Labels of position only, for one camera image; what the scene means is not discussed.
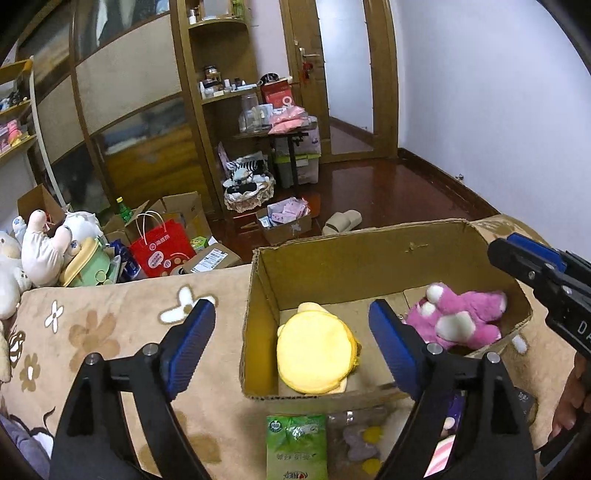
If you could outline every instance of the jar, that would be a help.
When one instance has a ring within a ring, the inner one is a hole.
[[[222,75],[219,73],[215,65],[208,65],[203,68],[203,73],[205,74],[205,78],[207,80],[216,80],[217,82],[222,82]]]

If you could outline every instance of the human hand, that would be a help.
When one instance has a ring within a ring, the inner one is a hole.
[[[581,376],[587,368],[587,360],[577,353],[574,356],[574,368],[570,373],[564,391],[554,412],[552,432],[549,438],[556,437],[563,428],[570,430],[577,420],[576,411],[583,406],[586,413],[591,413],[591,394],[587,395],[581,382]]]

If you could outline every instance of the pink bag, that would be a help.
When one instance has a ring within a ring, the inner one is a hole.
[[[295,120],[289,120],[288,122],[282,122],[274,125],[273,128],[269,130],[269,135],[286,134],[290,130],[303,127],[307,124],[308,120],[306,118],[297,118]]]
[[[308,112],[300,106],[291,106],[285,112],[279,115],[271,115],[271,125],[280,124],[282,122],[288,122],[295,120],[296,118],[307,118]]]

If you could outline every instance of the small table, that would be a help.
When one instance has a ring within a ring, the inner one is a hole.
[[[296,163],[296,150],[294,147],[294,139],[297,137],[307,137],[311,130],[315,130],[318,127],[318,123],[314,122],[307,127],[299,127],[293,130],[290,130],[284,134],[270,134],[270,128],[265,130],[258,130],[256,132],[246,132],[243,134],[238,134],[234,136],[236,140],[242,140],[244,138],[269,138],[271,141],[271,148],[275,150],[275,139],[277,138],[286,138],[287,139],[287,148],[290,152],[290,164],[291,164],[291,176],[293,177],[294,181],[294,193],[297,198],[300,197],[300,182],[297,177],[297,163]]]

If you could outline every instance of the green snack bag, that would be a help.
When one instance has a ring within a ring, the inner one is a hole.
[[[267,417],[267,480],[327,480],[326,418]]]

